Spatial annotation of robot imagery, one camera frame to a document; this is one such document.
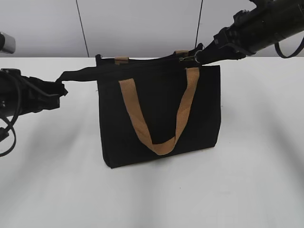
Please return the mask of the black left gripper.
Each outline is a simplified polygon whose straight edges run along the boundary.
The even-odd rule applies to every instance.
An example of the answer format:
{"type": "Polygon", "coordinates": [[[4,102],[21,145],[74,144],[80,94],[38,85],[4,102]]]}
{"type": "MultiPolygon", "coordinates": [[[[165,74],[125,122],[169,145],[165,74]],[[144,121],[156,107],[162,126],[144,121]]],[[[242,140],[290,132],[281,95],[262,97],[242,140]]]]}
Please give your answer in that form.
{"type": "Polygon", "coordinates": [[[58,109],[60,96],[66,95],[63,83],[23,76],[18,69],[0,70],[0,112],[5,116],[17,109],[19,115],[58,109]]]}

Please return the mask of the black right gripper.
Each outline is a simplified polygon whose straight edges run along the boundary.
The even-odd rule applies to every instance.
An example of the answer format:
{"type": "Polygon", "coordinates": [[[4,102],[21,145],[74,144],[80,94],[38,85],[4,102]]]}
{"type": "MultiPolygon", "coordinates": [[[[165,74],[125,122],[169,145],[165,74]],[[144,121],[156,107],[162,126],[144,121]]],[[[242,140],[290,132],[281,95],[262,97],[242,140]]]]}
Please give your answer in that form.
{"type": "Polygon", "coordinates": [[[252,47],[256,35],[254,28],[256,15],[256,9],[241,10],[236,13],[233,16],[233,24],[222,28],[214,36],[214,40],[198,52],[198,63],[205,65],[222,60],[240,60],[245,58],[245,55],[254,55],[257,52],[252,47]]]}

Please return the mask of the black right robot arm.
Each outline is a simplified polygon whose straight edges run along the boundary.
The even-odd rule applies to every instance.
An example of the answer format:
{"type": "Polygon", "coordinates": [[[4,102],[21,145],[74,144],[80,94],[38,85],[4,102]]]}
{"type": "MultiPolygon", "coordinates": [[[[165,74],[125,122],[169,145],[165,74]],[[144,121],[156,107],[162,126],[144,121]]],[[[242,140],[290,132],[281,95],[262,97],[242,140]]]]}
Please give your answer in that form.
{"type": "Polygon", "coordinates": [[[255,0],[256,7],[241,10],[229,27],[214,35],[213,41],[194,58],[202,64],[222,60],[239,60],[265,49],[275,47],[281,58],[286,58],[280,41],[304,30],[304,2],[302,0],[255,0]]]}

